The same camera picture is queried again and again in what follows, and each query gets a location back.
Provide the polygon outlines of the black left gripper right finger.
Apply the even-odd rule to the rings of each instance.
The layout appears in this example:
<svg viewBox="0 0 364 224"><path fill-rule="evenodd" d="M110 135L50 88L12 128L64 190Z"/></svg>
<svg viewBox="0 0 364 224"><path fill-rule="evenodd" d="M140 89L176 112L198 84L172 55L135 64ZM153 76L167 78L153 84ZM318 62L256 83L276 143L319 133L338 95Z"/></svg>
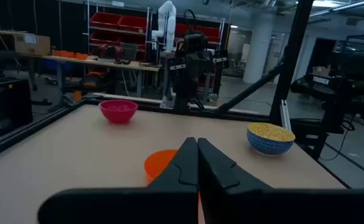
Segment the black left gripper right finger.
<svg viewBox="0 0 364 224"><path fill-rule="evenodd" d="M274 189L207 139L197 146L207 224L364 224L364 189Z"/></svg>

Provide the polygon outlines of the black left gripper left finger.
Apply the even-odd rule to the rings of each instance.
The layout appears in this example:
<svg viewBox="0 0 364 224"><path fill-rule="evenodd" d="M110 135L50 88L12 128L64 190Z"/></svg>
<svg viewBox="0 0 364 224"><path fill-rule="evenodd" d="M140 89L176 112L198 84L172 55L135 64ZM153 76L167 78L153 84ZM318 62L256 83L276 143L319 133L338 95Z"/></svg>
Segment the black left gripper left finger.
<svg viewBox="0 0 364 224"><path fill-rule="evenodd" d="M198 224L198 146L186 138L146 187L67 189L37 212L39 224Z"/></svg>

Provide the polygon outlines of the orange plastic bowl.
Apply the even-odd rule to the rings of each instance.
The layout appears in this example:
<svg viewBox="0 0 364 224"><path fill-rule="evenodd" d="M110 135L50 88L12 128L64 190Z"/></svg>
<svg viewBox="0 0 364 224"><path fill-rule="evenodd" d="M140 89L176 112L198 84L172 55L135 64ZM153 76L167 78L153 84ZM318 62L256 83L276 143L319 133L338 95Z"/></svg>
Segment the orange plastic bowl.
<svg viewBox="0 0 364 224"><path fill-rule="evenodd" d="M164 171L176 153L176 149L166 149L157 151L146 158L144 170L147 185L150 185Z"/></svg>

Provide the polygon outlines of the blue patterned bowl yellow inside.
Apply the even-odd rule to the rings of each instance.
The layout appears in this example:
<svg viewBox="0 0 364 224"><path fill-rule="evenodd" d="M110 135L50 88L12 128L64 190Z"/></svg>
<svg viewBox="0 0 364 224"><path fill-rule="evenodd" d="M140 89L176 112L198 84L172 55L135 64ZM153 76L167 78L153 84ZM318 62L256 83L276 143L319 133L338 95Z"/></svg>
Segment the blue patterned bowl yellow inside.
<svg viewBox="0 0 364 224"><path fill-rule="evenodd" d="M271 123L250 123L246 135L256 151L268 156L285 154L296 139L292 131Z"/></svg>

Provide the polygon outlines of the silver aluminium extrusion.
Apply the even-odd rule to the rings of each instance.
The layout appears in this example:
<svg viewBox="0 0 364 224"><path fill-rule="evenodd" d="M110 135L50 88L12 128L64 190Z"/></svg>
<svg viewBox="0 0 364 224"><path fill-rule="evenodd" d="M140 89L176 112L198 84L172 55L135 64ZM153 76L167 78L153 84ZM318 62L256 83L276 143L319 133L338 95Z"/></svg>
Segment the silver aluminium extrusion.
<svg viewBox="0 0 364 224"><path fill-rule="evenodd" d="M280 109L281 109L282 126L283 126L283 128L291 131L292 130L291 120L290 120L290 117L289 117L289 111L288 111L287 101L286 100L281 100Z"/></svg>

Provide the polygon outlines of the magenta plastic bowl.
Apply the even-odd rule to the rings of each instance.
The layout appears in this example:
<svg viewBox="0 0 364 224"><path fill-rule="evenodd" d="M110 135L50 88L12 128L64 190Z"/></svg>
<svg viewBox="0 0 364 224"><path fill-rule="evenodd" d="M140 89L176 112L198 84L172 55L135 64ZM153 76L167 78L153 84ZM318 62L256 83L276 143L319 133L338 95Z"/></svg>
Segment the magenta plastic bowl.
<svg viewBox="0 0 364 224"><path fill-rule="evenodd" d="M106 100L98 106L109 122L119 124L128 123L138 110L138 105L128 100Z"/></svg>

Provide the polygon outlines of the white round column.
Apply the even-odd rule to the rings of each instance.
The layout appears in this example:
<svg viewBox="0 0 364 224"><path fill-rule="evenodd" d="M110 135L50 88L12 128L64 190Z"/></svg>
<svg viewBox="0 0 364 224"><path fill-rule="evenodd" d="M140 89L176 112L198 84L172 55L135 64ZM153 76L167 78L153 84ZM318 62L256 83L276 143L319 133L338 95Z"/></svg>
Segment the white round column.
<svg viewBox="0 0 364 224"><path fill-rule="evenodd" d="M243 76L245 83L255 83L263 75L273 24L274 16L270 14L258 15L254 20L250 49Z"/></svg>

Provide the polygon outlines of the wooden top workbench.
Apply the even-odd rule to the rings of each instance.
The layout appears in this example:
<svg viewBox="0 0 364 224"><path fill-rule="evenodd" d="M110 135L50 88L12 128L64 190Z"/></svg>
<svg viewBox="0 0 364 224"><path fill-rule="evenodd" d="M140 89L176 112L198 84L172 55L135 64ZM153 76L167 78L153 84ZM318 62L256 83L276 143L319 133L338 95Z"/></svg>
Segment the wooden top workbench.
<svg viewBox="0 0 364 224"><path fill-rule="evenodd" d="M149 71L149 72L158 72L160 70L159 67L150 67L150 66L143 66L137 61L131 61L130 64L116 64L116 63L110 63L110 62L98 62L97 60L80 60L76 58L66 58L66 57L58 57L58 56L52 56L52 55L29 55L29 54L20 54L20 56L24 57L37 57L42 59L48 59L48 60L54 60L58 63L57 65L57 81L58 81L58 89L59 91L62 91L63 87L63 75L62 75L62 69L61 69L61 63L65 62L72 62L72 63L81 63L86 65L95 65L95 66L102 66L102 67L111 67L111 68L118 68L118 69L125 69L125 70L134 70L138 71L138 82L137 82L137 90L136 94L138 98L142 96L142 79L143 79L143 71Z"/></svg>

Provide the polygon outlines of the red storage bin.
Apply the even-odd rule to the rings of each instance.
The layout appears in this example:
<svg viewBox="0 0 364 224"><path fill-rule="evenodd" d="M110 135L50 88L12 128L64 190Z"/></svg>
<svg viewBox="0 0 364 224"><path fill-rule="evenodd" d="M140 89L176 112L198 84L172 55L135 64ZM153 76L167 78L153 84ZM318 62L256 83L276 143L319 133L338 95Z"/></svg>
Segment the red storage bin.
<svg viewBox="0 0 364 224"><path fill-rule="evenodd" d="M187 24L176 23L175 26L175 36L183 37L188 33L190 29L187 27ZM205 26L193 26L191 28L192 31L199 31L204 34L205 37L208 38L210 42L219 42L220 41L220 30L219 28L205 27Z"/></svg>
<svg viewBox="0 0 364 224"><path fill-rule="evenodd" d="M105 12L96 12L90 19L89 23L93 27L102 27L109 29L118 29L118 22L121 19L119 14Z"/></svg>
<svg viewBox="0 0 364 224"><path fill-rule="evenodd" d="M138 16L121 16L118 26L121 30L145 33L147 19L145 17Z"/></svg>
<svg viewBox="0 0 364 224"><path fill-rule="evenodd" d="M94 30L89 37L91 44L119 45L118 35L115 32Z"/></svg>

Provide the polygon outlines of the metal rack with red bins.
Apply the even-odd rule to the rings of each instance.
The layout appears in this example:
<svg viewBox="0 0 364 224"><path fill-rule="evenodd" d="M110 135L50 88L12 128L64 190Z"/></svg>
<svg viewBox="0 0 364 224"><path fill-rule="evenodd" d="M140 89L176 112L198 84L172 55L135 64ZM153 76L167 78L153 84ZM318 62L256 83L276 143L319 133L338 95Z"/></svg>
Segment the metal rack with red bins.
<svg viewBox="0 0 364 224"><path fill-rule="evenodd" d="M85 8L85 23L86 31L83 35L86 37L86 49L88 52L92 52L94 48L98 48L102 45L91 44L89 37L94 30L105 30L115 32L118 35L119 45L107 45L120 47L124 50L130 50L135 52L134 59L140 62L147 62L149 58L148 41L150 38L150 31L152 26L153 8L149 6L138 6L133 4L127 4L121 1L112 0L84 0ZM131 32L127 30L109 29L102 27L93 27L89 21L96 12L105 12L111 14L119 14L121 16L138 16L145 17L147 19L147 26L145 33Z"/></svg>

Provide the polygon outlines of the orange trays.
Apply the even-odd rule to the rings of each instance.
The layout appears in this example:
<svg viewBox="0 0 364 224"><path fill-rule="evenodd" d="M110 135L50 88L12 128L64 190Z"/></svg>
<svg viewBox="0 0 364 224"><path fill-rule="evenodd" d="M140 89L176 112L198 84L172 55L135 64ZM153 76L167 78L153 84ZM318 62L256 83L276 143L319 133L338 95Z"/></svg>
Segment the orange trays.
<svg viewBox="0 0 364 224"><path fill-rule="evenodd" d="M88 58L87 54L82 54L78 52L69 52L65 50L53 50L52 55L56 57L75 58L79 60L86 60Z"/></svg>

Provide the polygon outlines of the black cabinet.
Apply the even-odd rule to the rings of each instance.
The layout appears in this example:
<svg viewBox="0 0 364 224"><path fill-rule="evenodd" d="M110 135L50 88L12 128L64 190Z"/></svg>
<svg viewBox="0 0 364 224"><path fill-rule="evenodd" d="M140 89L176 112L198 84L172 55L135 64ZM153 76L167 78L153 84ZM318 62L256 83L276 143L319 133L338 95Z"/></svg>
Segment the black cabinet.
<svg viewBox="0 0 364 224"><path fill-rule="evenodd" d="M33 122L29 81L0 78L0 136Z"/></svg>

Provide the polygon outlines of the cardboard box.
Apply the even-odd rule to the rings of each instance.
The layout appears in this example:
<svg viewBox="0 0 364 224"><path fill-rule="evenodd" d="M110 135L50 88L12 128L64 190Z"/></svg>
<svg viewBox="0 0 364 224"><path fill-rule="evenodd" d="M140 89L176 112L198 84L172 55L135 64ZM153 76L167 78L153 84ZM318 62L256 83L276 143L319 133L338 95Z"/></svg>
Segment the cardboard box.
<svg viewBox="0 0 364 224"><path fill-rule="evenodd" d="M35 34L14 35L15 50L28 55L50 55L50 37Z"/></svg>

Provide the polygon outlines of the black station frame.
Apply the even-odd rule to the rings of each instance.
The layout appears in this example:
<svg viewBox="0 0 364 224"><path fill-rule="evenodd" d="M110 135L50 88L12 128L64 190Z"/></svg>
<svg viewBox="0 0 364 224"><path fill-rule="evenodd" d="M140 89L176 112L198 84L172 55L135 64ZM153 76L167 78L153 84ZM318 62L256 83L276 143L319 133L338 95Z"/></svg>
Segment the black station frame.
<svg viewBox="0 0 364 224"><path fill-rule="evenodd" d="M242 102L245 98L250 96L256 90L260 89L264 84L271 79L279 76L278 84L276 85L276 91L271 106L269 116L265 116L264 119L273 124L281 124L281 109L280 104L282 100L285 100L289 93L289 88L292 81L294 69L296 67L297 59L301 51L301 45L306 32L307 23L309 20L310 12L312 10L312 4L314 0L299 0L297 4L296 13L294 15L290 36L284 50L283 59L281 63L272 69L267 75L253 83L242 93L232 98L229 102L221 105L219 108L213 111L213 114L227 114L227 112Z"/></svg>

